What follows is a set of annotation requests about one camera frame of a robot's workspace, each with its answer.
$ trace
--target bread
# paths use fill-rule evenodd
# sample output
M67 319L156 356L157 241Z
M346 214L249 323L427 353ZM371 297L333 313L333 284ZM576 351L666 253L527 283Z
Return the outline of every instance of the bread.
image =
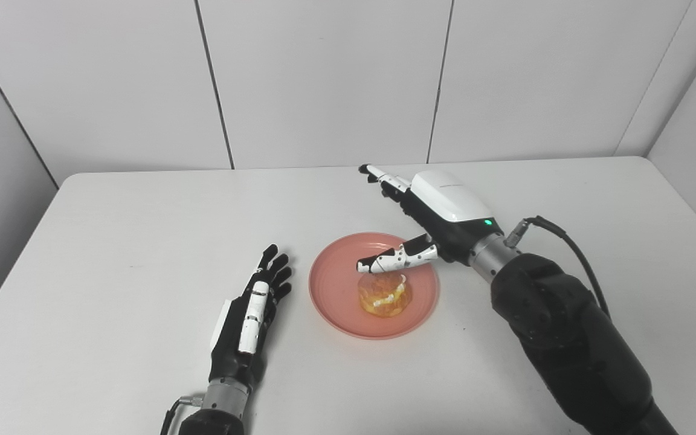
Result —
M367 313L394 317L412 301L412 289L401 272L367 273L359 279L359 304Z

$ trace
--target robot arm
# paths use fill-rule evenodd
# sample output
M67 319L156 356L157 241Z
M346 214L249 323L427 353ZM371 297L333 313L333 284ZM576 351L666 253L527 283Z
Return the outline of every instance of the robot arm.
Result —
M292 291L285 283L292 275L286 266L288 257L282 254L273 259L277 253L275 245L268 247L243 294L225 301L201 409L182 422L179 435L243 435L246 402L265 371L262 347L268 328L279 301Z
M569 418L593 435L676 434L654 403L649 376L608 318L605 302L599 306L577 278L549 259L515 248L528 220L505 237L476 195L446 173L424 171L412 182L394 182L402 179L374 166L359 171L428 231L397 250L359 259L359 272L412 267L436 254L472 267L491 284L492 308L508 322ZM428 256L410 261L425 244L433 247L424 249Z

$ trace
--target white table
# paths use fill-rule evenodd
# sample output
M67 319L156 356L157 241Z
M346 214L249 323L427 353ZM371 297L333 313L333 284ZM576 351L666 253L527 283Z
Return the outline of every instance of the white table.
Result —
M541 214L588 255L613 320L680 433L696 433L696 215L645 159L389 166L451 171L505 230ZM294 291L269 337L254 435L585 433L559 410L489 289L436 265L422 327L364 341L328 325L308 272L359 231L422 231L356 168L102 173L71 177L0 291L0 434L157 433L178 396L207 386L222 301L276 242ZM520 244L585 280L568 248Z

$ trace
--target cable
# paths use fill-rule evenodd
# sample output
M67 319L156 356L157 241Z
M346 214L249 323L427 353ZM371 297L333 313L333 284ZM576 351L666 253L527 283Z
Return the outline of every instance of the cable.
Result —
M173 403L170 410L166 411L166 418L163 419L163 427L160 429L160 435L168 435L168 431L171 429L171 423L173 422L174 416L176 416L176 409L182 404L182 399L177 399Z
M594 292L594 297L598 300L598 305L600 306L600 309L605 313L605 316L607 316L609 319L611 318L611 314L608 313L608 305L605 304L605 297L603 297L603 291L600 288L600 284L598 284L598 279L595 276L595 273L592 272L592 267L589 265L589 262L587 261L587 258L585 257L585 254L582 252L582 250L579 249L579 247L574 243L574 240L569 237L568 234L566 234L566 231L563 230L563 228L560 228L559 226L555 225L554 223L548 221L547 219L544 219L541 216L536 216L536 217L528 217L525 219L525 221L530 222L533 225L536 225L539 228L543 228L550 233L560 237L560 239L563 239L564 242L571 248L572 251L574 251L574 254L576 254L576 258L579 259L579 262L582 264L582 267L585 270L585 273L587 273L587 278L590 281L590 284L592 285L592 292Z

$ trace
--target white finger segment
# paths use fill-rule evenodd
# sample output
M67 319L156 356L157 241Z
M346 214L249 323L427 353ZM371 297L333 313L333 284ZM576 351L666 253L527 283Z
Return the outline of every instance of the white finger segment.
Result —
M404 250L404 245L399 245L399 248L394 250L394 254L378 256L370 265L358 262L356 264L356 270L359 273L392 272L394 270L408 269L417 265L423 265L437 258L439 258L439 253L437 253L437 247L433 244L417 254L408 254Z
M262 316L265 313L265 303L268 302L270 286L263 281L254 283L249 297L249 305L246 315L243 316L243 327L240 328L240 342L238 352L256 353L259 329L262 325Z
M401 192L404 192L410 188L410 182L406 179L400 176L389 174L373 165L367 165L367 171L371 173L373 176L375 176L378 179L378 181L388 182L390 185L392 185Z

